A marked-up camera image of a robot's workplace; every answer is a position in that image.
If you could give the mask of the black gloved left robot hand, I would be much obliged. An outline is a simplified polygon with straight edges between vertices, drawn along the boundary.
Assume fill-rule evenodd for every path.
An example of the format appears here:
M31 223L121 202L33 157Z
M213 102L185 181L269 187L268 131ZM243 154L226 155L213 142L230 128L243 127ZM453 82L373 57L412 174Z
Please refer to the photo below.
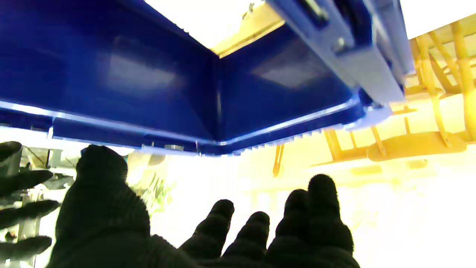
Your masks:
M112 149L82 150L77 178L55 227L49 268L358 268L335 182L325 174L293 190L272 243L269 216L253 213L222 252L234 213L217 201L179 248L150 234L144 202L126 184L126 161Z

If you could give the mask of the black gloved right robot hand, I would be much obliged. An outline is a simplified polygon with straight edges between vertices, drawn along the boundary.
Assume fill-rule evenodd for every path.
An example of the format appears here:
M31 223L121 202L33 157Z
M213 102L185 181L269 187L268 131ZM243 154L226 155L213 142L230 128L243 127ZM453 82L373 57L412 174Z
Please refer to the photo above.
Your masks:
M3 142L0 145L1 159L1 198L15 192L34 188L53 177L49 170L27 170L19 172L19 161L22 157L23 146L16 141ZM61 204L55 200L30 202L20 208L1 210L0 227L7 229L27 220L42 218L56 210ZM34 236L19 242L1 242L0 260L23 261L41 254L52 245L49 236Z

